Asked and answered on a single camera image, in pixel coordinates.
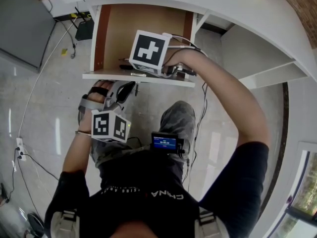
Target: black t-shirt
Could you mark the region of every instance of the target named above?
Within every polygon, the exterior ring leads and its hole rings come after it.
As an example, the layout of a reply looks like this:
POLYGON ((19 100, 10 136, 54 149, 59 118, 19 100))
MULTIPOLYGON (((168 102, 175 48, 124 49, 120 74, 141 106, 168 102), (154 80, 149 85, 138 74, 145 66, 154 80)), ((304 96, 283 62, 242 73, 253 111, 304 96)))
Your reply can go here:
POLYGON ((183 188, 181 168, 166 154, 144 151, 107 162, 102 189, 91 197, 83 172, 63 172, 46 212, 47 235, 55 212, 77 209, 81 238, 110 237, 133 220, 159 238, 193 238, 201 206, 223 221, 231 238, 247 237, 258 220, 267 156, 268 147, 259 142, 238 147, 200 202, 183 188))

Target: forearm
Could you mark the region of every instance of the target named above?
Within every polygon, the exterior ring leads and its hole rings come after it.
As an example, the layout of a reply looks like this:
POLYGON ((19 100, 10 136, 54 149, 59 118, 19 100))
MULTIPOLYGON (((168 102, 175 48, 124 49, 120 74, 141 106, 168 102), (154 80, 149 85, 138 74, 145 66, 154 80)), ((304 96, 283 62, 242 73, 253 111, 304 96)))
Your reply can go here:
POLYGON ((252 93, 234 76, 199 52, 186 51, 183 59, 218 97, 239 135, 248 141, 261 141, 269 145, 265 115, 252 93))
MULTIPOLYGON (((81 122, 79 131, 90 133, 90 128, 81 122)), ((86 173, 89 153, 91 148, 91 137, 83 134, 76 134, 67 152, 63 164, 63 171, 73 173, 82 170, 86 173)))

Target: gray tile floor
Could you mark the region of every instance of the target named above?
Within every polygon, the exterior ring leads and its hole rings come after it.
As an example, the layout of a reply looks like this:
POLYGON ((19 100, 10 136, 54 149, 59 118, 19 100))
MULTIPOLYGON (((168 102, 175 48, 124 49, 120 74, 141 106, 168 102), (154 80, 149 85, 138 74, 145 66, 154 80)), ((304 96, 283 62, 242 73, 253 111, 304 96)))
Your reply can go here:
MULTIPOLYGON (((44 60, 64 33, 61 24, 57 24, 49 42, 44 60)), ((59 175, 63 159, 77 128, 77 106, 83 94, 93 85, 93 80, 82 79, 82 73, 89 71, 91 41, 76 42, 76 58, 71 59, 72 52, 69 36, 65 36, 52 55, 45 71, 39 79, 30 100, 21 131, 27 151, 44 167, 59 175), (61 56, 61 50, 68 48, 68 54, 61 56)), ((211 59, 223 64, 220 36, 216 33, 200 30, 196 44, 211 59)), ((36 80, 32 76, 0 76, 0 181, 7 189, 12 188, 12 159, 15 139, 18 135, 25 104, 36 80)), ((197 117, 203 105, 203 81, 197 77, 195 88, 166 86, 143 83, 140 93, 126 116, 132 121, 131 136, 138 136, 143 143, 150 141, 151 131, 158 130, 160 116, 175 101, 184 100, 195 109, 197 117)), ((263 197, 271 181, 280 145, 283 117, 282 86, 275 85, 252 91, 263 108, 272 135, 268 171, 264 182, 263 197)), ((184 186, 198 200, 213 183, 230 159, 237 142, 237 130, 222 108, 218 99, 209 89, 208 110, 202 123, 197 141, 198 157, 184 186)), ((36 207, 44 218, 57 182, 41 168, 37 171, 30 159, 20 162, 26 182, 30 188, 36 207)), ((14 173, 15 191, 11 203, 0 209, 0 222, 8 230, 21 235, 26 227, 23 215, 34 211, 19 167, 14 173)), ((99 172, 92 160, 86 174, 90 194, 100 188, 99 172)))

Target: white tabletop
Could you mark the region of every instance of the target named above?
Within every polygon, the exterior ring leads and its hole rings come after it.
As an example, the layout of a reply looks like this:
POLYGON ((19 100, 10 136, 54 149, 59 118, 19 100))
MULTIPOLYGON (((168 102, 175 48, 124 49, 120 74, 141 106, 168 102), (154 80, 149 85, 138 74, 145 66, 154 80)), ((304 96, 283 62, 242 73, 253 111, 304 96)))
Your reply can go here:
MULTIPOLYGON (((81 0, 64 0, 74 2, 81 0)), ((211 10, 263 37, 317 81, 317 65, 305 30, 294 9, 286 0, 85 0, 91 4, 149 3, 173 6, 197 13, 211 10)))

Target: brick pattern wallpaper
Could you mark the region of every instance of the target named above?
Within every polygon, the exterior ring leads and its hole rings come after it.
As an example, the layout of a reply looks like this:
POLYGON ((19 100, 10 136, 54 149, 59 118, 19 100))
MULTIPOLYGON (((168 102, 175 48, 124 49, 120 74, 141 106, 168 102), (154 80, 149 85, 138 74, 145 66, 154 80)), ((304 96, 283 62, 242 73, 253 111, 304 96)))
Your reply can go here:
POLYGON ((287 0, 297 12, 313 49, 317 48, 317 0, 287 0))

